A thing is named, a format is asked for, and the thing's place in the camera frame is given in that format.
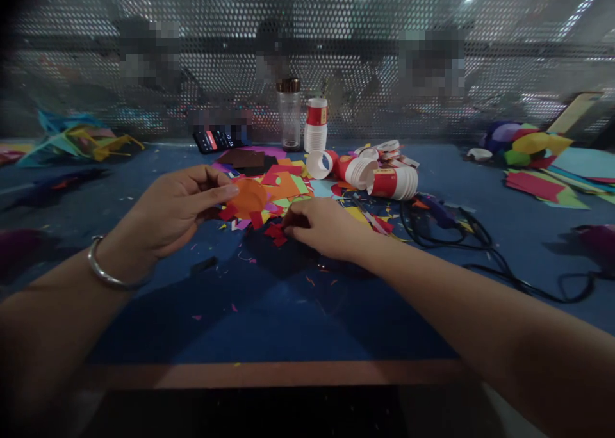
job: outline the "smartphone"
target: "smartphone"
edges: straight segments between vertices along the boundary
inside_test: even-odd
[[[252,126],[227,124],[210,126],[195,125],[192,137],[203,154],[216,153],[232,148],[252,145]]]

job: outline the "right hand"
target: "right hand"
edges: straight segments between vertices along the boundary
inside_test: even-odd
[[[294,202],[282,223],[284,233],[331,259],[354,261],[374,231],[331,198]]]

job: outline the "clear plastic bottle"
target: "clear plastic bottle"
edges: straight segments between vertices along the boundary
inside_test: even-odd
[[[275,84],[278,95],[282,148],[301,148],[301,84],[298,78],[280,79]]]

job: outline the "wooden table edge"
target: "wooden table edge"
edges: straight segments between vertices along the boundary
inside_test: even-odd
[[[446,384],[473,377],[461,360],[86,365],[87,389],[194,389]]]

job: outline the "left hand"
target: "left hand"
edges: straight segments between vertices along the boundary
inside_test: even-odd
[[[165,174],[105,237],[100,251],[104,254],[104,250],[114,248],[115,257],[127,254],[135,261],[154,264],[183,248],[198,225],[217,214],[213,206],[237,194],[239,189],[230,178],[209,166]]]

